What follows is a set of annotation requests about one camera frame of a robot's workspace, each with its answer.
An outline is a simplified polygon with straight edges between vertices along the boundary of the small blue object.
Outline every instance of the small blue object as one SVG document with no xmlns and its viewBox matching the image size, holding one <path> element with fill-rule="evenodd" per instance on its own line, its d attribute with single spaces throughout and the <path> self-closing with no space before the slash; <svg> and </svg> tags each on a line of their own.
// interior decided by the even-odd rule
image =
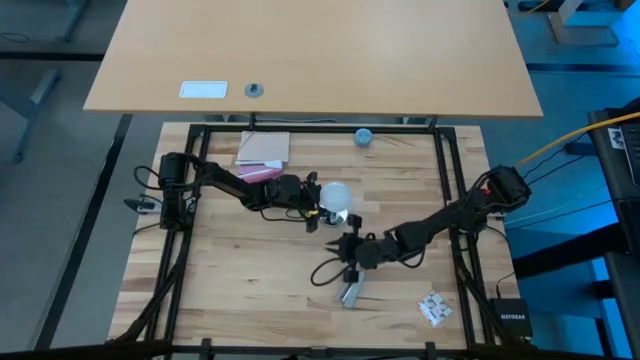
<svg viewBox="0 0 640 360">
<path fill-rule="evenodd" d="M 367 147 L 373 140 L 373 133 L 371 133 L 371 130 L 369 129 L 358 129 L 354 136 L 354 140 L 356 141 L 356 145 Z"/>
</svg>

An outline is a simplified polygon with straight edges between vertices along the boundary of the wooden tabletop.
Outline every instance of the wooden tabletop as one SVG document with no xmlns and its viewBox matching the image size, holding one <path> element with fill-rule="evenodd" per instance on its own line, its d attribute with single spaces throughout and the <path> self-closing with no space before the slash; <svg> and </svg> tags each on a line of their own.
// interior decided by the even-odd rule
<svg viewBox="0 0 640 360">
<path fill-rule="evenodd" d="M 162 154 L 184 151 L 188 127 L 186 123 L 164 125 L 156 170 Z M 480 128 L 456 127 L 456 132 L 466 183 L 471 184 L 488 169 Z M 235 171 L 239 140 L 240 133 L 213 133 L 207 160 Z M 351 188 L 354 212 L 363 217 L 362 231 L 380 235 L 443 206 L 430 135 L 379 134 L 369 148 L 362 149 L 354 146 L 351 134 L 292 133 L 290 153 L 287 173 L 306 176 L 317 171 L 319 183 L 341 181 Z M 447 154 L 449 169 L 450 160 Z M 282 209 L 265 214 L 284 215 Z M 157 221 L 157 216 L 141 216 L 138 226 Z M 490 223 L 503 230 L 501 223 Z M 367 271 L 356 309 L 346 310 L 333 302 L 340 281 L 314 287 L 309 275 L 332 257 L 324 250 L 325 243 L 347 229 L 320 225 L 308 234 L 304 224 L 266 222 L 226 193 L 202 188 L 175 342 L 199 345 L 201 338 L 208 337 L 218 346 L 421 348 L 435 341 L 438 348 L 465 348 L 448 233 L 434 238 L 418 269 L 388 263 Z M 134 238 L 110 336 L 123 333 L 151 298 L 164 239 L 165 231 L 158 228 Z M 500 235 L 484 231 L 478 247 L 488 295 L 495 296 L 496 281 L 513 271 L 508 245 Z M 318 280 L 341 267 L 339 263 L 327 266 Z M 416 304 L 431 290 L 453 308 L 453 314 L 436 328 Z M 501 292 L 505 297 L 519 296 L 513 277 L 501 283 Z M 482 341 L 479 310 L 469 298 L 476 338 Z M 158 336 L 165 319 L 166 302 Z"/>
<path fill-rule="evenodd" d="M 85 109 L 542 116 L 502 0 L 129 1 Z"/>
</svg>

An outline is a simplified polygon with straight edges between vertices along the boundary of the white sticker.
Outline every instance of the white sticker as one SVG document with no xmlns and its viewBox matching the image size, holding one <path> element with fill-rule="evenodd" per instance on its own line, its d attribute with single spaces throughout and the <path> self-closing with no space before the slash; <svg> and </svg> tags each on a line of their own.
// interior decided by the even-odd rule
<svg viewBox="0 0 640 360">
<path fill-rule="evenodd" d="M 183 99 L 224 99 L 225 96 L 226 81 L 185 81 L 180 89 Z"/>
<path fill-rule="evenodd" d="M 444 303 L 442 296 L 435 291 L 430 292 L 418 302 L 418 309 L 433 327 L 453 313 L 453 310 Z"/>
<path fill-rule="evenodd" d="M 622 137 L 622 131 L 620 129 L 608 128 L 609 141 L 611 141 L 611 147 L 614 149 L 624 149 L 624 138 Z"/>
</svg>

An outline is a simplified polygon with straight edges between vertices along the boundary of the black box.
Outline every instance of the black box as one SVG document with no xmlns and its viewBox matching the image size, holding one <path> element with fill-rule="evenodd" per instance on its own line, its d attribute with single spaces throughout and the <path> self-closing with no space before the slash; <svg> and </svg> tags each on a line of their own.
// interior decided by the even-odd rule
<svg viewBox="0 0 640 360">
<path fill-rule="evenodd" d="M 491 299 L 504 328 L 514 337 L 533 336 L 527 302 L 523 299 Z"/>
</svg>

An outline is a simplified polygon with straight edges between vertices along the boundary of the gray floor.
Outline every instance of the gray floor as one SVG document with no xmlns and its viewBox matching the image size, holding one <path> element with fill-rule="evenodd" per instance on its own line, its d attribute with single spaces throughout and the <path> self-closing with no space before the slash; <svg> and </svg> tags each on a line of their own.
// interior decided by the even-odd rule
<svg viewBox="0 0 640 360">
<path fill-rule="evenodd" d="M 27 10 L 23 8 L 25 3 L 29 5 Z M 47 36 L 53 31 L 51 29 L 60 28 L 64 16 L 59 10 L 62 1 L 0 0 L 0 31 L 21 31 L 34 39 L 27 45 L 0 40 L 0 51 L 103 52 L 124 3 L 121 0 L 94 0 L 76 32 L 75 41 L 59 44 Z M 548 23 L 540 15 L 515 18 L 513 24 L 527 62 L 639 64 L 640 31 L 636 27 L 634 32 L 629 25 L 632 22 L 630 14 L 637 16 L 638 10 L 640 6 L 636 4 L 616 26 L 621 39 L 617 48 L 558 46 Z M 16 14 L 41 20 L 17 23 Z M 25 161 L 19 165 L 7 162 L 0 165 L 0 352 L 33 345 L 34 334 L 51 301 L 117 126 L 117 115 L 82 111 L 98 66 L 98 63 L 0 61 L 0 75 L 4 74 L 25 89 L 32 88 L 48 67 L 59 68 L 63 75 L 34 128 Z M 584 126 L 588 111 L 620 106 L 640 95 L 640 78 L 633 76 L 531 73 L 531 78 L 545 112 L 543 120 L 452 119 L 443 123 L 481 124 L 492 165 L 513 164 L 560 135 Z M 56 333 L 55 346 L 94 344 L 104 340 L 136 222 L 135 214 L 122 205 L 122 199 L 141 192 L 132 181 L 131 169 L 151 162 L 163 122 L 201 120 L 199 116 L 183 115 L 134 117 Z M 0 158 L 10 155 L 22 126 L 22 119 L 0 105 Z M 566 156 L 559 157 L 548 168 L 567 159 Z M 507 219 L 507 227 L 525 224 L 527 221 L 523 218 L 567 203 L 562 209 L 546 215 L 607 198 L 604 180 L 594 159 L 585 159 L 573 166 L 582 176 L 570 178 L 559 173 L 536 184 L 531 202 Z M 510 231 L 514 253 L 526 253 L 548 244 L 548 236 L 541 236 L 536 231 L 568 236 L 591 230 L 583 221 L 578 221 L 582 216 L 585 214 L 573 216 L 575 221 L 565 218 Z M 597 225 L 590 222 L 592 228 Z M 529 291 L 535 296 L 540 286 L 522 282 L 521 290 L 523 294 Z M 546 314 L 539 317 L 538 326 L 549 329 L 552 326 L 549 324 L 553 323 L 556 329 L 541 336 L 546 339 L 540 340 L 541 346 L 544 343 L 549 348 L 572 348 L 570 341 L 563 340 L 566 329 L 557 325 L 558 317 L 548 315 L 554 309 L 545 307 L 543 302 L 536 304 L 539 308 L 534 310 Z M 590 311 L 587 305 L 585 309 L 585 312 Z"/>
</svg>

